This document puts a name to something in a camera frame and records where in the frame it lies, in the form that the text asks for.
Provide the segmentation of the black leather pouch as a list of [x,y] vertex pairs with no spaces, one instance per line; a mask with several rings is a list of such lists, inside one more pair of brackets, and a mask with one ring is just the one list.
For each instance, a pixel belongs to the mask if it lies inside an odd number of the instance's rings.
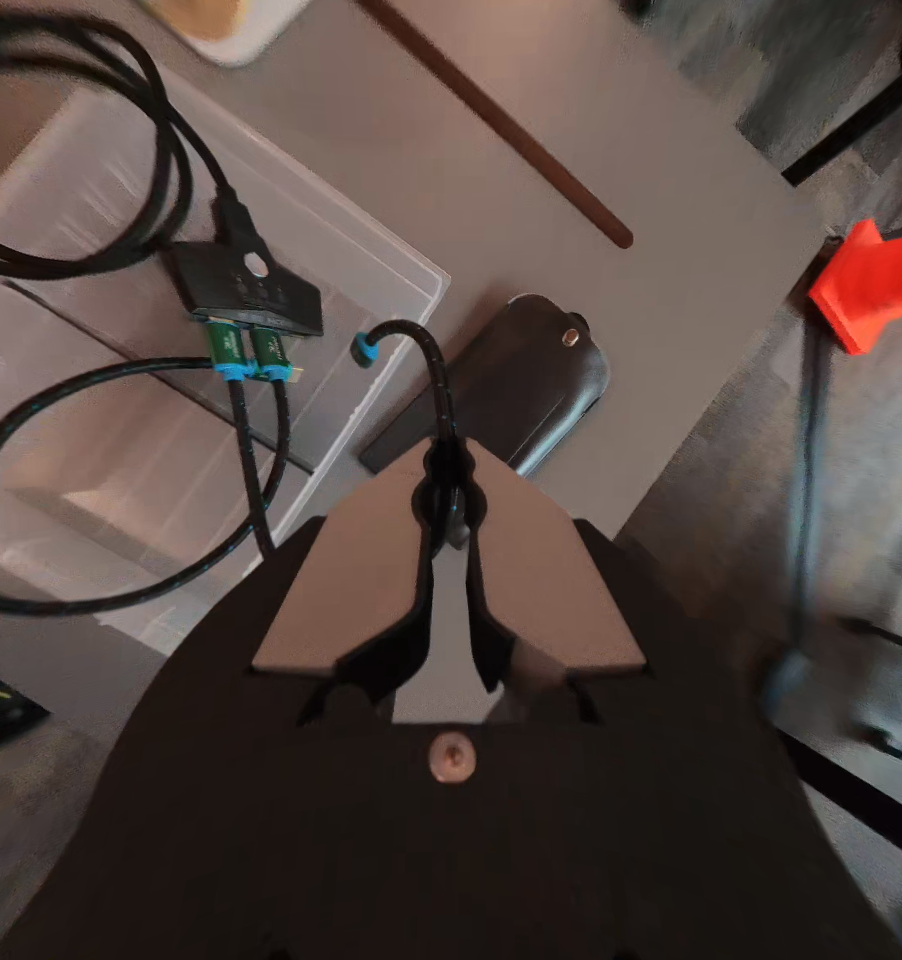
[[519,294],[450,363],[413,323],[382,324],[425,359],[429,385],[358,455],[381,473],[421,440],[446,458],[477,442],[521,476],[531,474],[600,400],[610,380],[589,325],[541,294]]

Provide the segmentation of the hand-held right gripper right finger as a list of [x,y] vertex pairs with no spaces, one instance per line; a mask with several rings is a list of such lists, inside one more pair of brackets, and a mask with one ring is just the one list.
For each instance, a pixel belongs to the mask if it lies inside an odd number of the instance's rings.
[[572,516],[475,440],[462,448],[470,643],[487,691],[643,671],[647,657]]

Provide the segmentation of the clear plastic box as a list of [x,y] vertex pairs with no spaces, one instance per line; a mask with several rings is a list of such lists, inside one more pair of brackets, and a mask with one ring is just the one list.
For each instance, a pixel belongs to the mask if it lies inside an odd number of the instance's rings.
[[[450,279],[316,174],[197,88],[162,73],[170,102],[219,161],[275,259],[312,282],[324,334],[289,340],[289,463],[268,510],[280,543],[413,344],[350,356],[381,320],[425,324]],[[0,175],[0,242],[79,258],[141,205],[151,123],[115,94],[73,91]],[[63,380],[127,359],[207,357],[157,259],[63,282],[0,278],[0,419]],[[0,594],[76,602],[175,575],[247,515],[223,380],[211,370],[137,374],[55,403],[0,452]]]

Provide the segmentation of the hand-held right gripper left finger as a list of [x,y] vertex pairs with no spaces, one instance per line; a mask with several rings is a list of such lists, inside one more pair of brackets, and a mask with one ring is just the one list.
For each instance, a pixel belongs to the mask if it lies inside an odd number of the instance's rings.
[[251,662],[258,673],[360,688],[378,704],[430,645],[431,498],[422,440],[325,517]]

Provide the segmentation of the braided hdmi cable green plugs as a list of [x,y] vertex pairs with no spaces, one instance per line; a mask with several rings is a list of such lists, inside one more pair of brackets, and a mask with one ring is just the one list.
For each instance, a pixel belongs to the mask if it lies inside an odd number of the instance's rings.
[[[0,453],[12,437],[31,419],[53,405],[85,390],[136,376],[180,371],[214,371],[228,390],[233,429],[241,463],[242,483],[248,515],[218,546],[204,557],[168,578],[146,587],[111,596],[73,601],[37,601],[0,593],[0,614],[22,618],[66,618],[104,614],[144,605],[180,590],[204,576],[253,538],[259,554],[266,558],[274,549],[268,525],[268,510],[282,484],[290,453],[289,381],[294,372],[282,338],[274,330],[253,326],[249,331],[253,356],[248,358],[241,330],[223,320],[205,325],[208,357],[171,356],[138,359],[103,366],[77,374],[27,397],[0,418]],[[270,384],[277,418],[277,441],[265,483],[258,477],[244,383],[248,380]]]
[[[231,322],[210,321],[205,326],[213,370],[227,384],[234,418],[244,491],[249,510],[249,523],[262,558],[274,552],[275,546],[267,521],[271,495],[263,492],[250,436],[243,382],[263,377],[273,386],[277,401],[286,402],[286,386],[290,364],[279,335],[272,330],[250,329],[254,361],[245,353],[241,330]],[[378,323],[372,330],[357,333],[350,345],[354,362],[364,369],[378,359],[378,343],[386,337],[402,336],[414,342],[424,356],[433,392],[436,437],[428,473],[438,487],[450,496],[459,474],[460,446],[457,418],[450,389],[445,359],[433,334],[423,326],[402,318]]]

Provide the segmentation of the red plastic object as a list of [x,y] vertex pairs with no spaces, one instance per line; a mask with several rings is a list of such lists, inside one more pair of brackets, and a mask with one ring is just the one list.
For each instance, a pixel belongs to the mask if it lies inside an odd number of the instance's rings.
[[902,319],[902,237],[884,238],[873,220],[854,224],[809,296],[847,354],[870,353]]

